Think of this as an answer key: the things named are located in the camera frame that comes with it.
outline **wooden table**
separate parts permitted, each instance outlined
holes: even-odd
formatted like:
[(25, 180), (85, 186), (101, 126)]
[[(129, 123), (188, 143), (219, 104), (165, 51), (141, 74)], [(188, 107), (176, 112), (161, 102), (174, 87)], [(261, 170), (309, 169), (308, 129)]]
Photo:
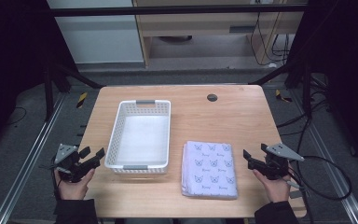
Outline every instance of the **wooden table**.
[[(217, 95), (215, 102), (207, 99)], [(98, 217), (253, 217), (269, 202), (260, 182), (247, 169), (242, 150), (261, 161), (260, 144), (281, 142), (263, 90), (259, 86), (129, 86), (102, 88), (80, 148), (94, 155), (107, 151), (118, 104), (124, 100), (169, 100), (172, 103), (168, 173), (156, 178), (127, 178), (104, 167), (89, 183), (88, 198), (95, 199)], [(183, 145), (188, 140), (229, 143), (234, 152), (239, 198), (202, 200), (181, 193)], [(290, 204), (305, 216), (302, 199)]]

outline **cable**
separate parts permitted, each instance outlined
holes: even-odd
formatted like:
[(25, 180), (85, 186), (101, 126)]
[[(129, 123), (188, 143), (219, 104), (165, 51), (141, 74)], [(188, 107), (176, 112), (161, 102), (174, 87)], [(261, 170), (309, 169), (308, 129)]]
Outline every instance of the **cable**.
[(22, 109), (22, 110), (24, 111), (24, 114), (22, 115), (21, 118), (15, 120), (15, 121), (13, 121), (13, 122), (7, 123), (7, 125), (12, 125), (12, 124), (18, 123), (18, 122), (20, 122), (22, 119), (24, 119), (25, 116), (27, 115), (27, 110), (26, 110), (24, 107), (17, 106), (17, 107), (15, 107), (15, 109)]
[(295, 132), (295, 133), (280, 133), (280, 136), (287, 136), (287, 135), (293, 135), (293, 134), (298, 134), (298, 133), (302, 133), (302, 131)]
[(347, 182), (348, 184), (348, 192), (343, 195), (343, 196), (338, 196), (338, 197), (332, 197), (332, 196), (329, 196), (329, 195), (326, 195), (324, 193), (321, 193), (320, 191), (316, 190), (315, 188), (313, 188), (305, 179), (304, 177), (302, 176), (301, 174), (301, 170), (299, 169), (299, 162), (297, 161), (296, 162), (296, 165), (297, 165), (297, 170), (298, 170), (298, 175), (300, 176), (302, 182), (304, 182), (304, 184), (307, 186), (308, 189), (312, 190), (314, 193), (316, 193), (317, 195), (325, 198), (325, 199), (328, 199), (328, 200), (332, 200), (332, 201), (341, 201), (341, 200), (344, 200), (346, 198), (348, 198), (350, 195), (351, 195), (351, 192), (352, 192), (352, 184), (351, 184), (351, 179), (348, 177), (348, 175), (344, 172), (344, 170), (342, 170), (342, 168), (340, 168), (338, 165), (336, 165), (335, 163), (333, 163), (332, 161), (328, 160), (328, 159), (325, 159), (325, 158), (322, 158), (322, 157), (318, 157), (318, 156), (303, 156), (304, 159), (308, 159), (308, 160), (322, 160), (322, 161), (325, 161), (331, 165), (333, 165), (334, 167), (336, 167), (336, 169), (338, 169), (342, 175), (344, 176), (345, 178), (345, 181)]
[(54, 188), (54, 197), (55, 197), (55, 199), (58, 201), (58, 200), (61, 199), (60, 190), (59, 190), (59, 185), (61, 184), (62, 179), (60, 179), (60, 182), (57, 184), (57, 180), (56, 180), (56, 177), (55, 177), (55, 174), (54, 174), (54, 170), (55, 170), (55, 168), (57, 167), (57, 166), (55, 165), (55, 163), (54, 163), (55, 158), (56, 158), (56, 155), (54, 155), (54, 156), (51, 158), (50, 166), (39, 165), (39, 168), (43, 168), (43, 169), (50, 170), (51, 180), (52, 180), (52, 182), (53, 182), (53, 188)]
[(285, 41), (284, 41), (283, 49), (275, 49), (274, 48), (275, 45), (276, 45), (276, 42), (278, 40), (278, 36), (279, 35), (275, 35), (274, 41), (272, 43), (271, 50), (272, 50), (273, 55), (275, 55), (277, 57), (281, 57), (281, 59), (280, 59), (281, 65), (285, 65), (287, 57), (289, 56), (289, 52), (290, 52), (290, 49), (289, 49), (289, 35), (285, 35)]
[(300, 135), (300, 139), (298, 140), (298, 144), (297, 144), (297, 149), (296, 149), (296, 153), (299, 154), (299, 150), (300, 150), (300, 147), (301, 147), (301, 143), (302, 143), (302, 139), (304, 137), (304, 133), (305, 133), (305, 130), (308, 128), (308, 126), (310, 125), (310, 121), (312, 119), (311, 118), (308, 118), (307, 117), (307, 121), (305, 122), (305, 125), (304, 125), (304, 128), (301, 132), (301, 135)]
[(276, 62), (278, 62), (279, 60), (273, 60), (273, 59), (271, 59), (271, 58), (269, 57), (268, 53), (267, 53), (266, 44), (265, 44), (264, 38), (263, 38), (263, 36), (262, 36), (262, 34), (261, 34), (261, 28), (260, 28), (260, 12), (257, 13), (257, 20), (256, 20), (256, 22), (255, 22), (255, 28), (254, 28), (254, 30), (252, 31), (251, 39), (250, 39), (250, 41), (251, 41), (251, 48), (252, 48), (252, 51), (253, 51), (253, 53), (254, 53), (254, 56), (255, 56), (255, 49), (253, 48), (253, 36), (254, 36), (254, 34), (255, 34), (256, 28), (258, 28), (258, 33), (260, 34), (260, 39), (261, 39), (261, 42), (262, 42), (262, 44), (263, 44), (264, 53), (265, 53), (265, 55), (268, 57), (268, 59), (270, 60), (269, 63), (261, 63), (261, 62), (259, 62), (259, 61), (257, 60), (257, 57), (255, 57), (256, 62), (258, 63), (258, 65), (268, 65), (268, 64), (270, 64), (270, 63), (276, 63)]
[[(322, 104), (324, 104), (324, 103), (326, 103), (326, 100), (322, 100), (322, 101), (319, 102), (318, 104), (314, 105), (314, 106), (312, 107), (312, 109), (311, 109), (312, 112), (315, 112), (316, 109), (317, 109), (317, 107), (320, 106), (320, 105), (322, 105)], [(296, 123), (297, 121), (301, 120), (301, 119), (304, 118), (304, 117), (306, 117), (306, 114), (305, 114), (305, 113), (303, 113), (303, 114), (301, 114), (300, 116), (295, 117), (295, 118), (293, 118), (293, 119), (289, 119), (289, 120), (287, 120), (285, 123), (278, 124), (278, 125), (277, 125), (277, 128), (281, 128), (281, 127), (284, 127), (284, 126), (287, 126), (287, 125)]]

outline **folded cloth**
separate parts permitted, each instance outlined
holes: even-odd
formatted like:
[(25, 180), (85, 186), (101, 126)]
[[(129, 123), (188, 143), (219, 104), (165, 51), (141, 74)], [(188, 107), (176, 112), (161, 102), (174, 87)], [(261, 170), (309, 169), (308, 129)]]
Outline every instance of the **folded cloth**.
[(193, 141), (185, 144), (182, 194), (216, 199), (238, 198), (230, 144)]

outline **white plastic basket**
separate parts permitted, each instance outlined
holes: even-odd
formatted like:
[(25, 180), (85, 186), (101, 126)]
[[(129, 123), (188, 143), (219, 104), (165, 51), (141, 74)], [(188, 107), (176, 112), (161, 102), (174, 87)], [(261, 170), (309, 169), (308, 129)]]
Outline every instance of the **white plastic basket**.
[(170, 125), (170, 101), (121, 102), (104, 165), (117, 174), (167, 173)]

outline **basket handle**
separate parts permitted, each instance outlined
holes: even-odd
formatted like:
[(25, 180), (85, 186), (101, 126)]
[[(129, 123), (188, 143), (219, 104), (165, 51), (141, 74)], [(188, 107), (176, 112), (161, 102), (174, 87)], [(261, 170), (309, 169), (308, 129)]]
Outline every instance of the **basket handle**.
[(156, 103), (155, 100), (137, 100), (136, 101), (137, 105), (153, 105), (155, 103)]
[(123, 165), (123, 170), (147, 170), (147, 165)]

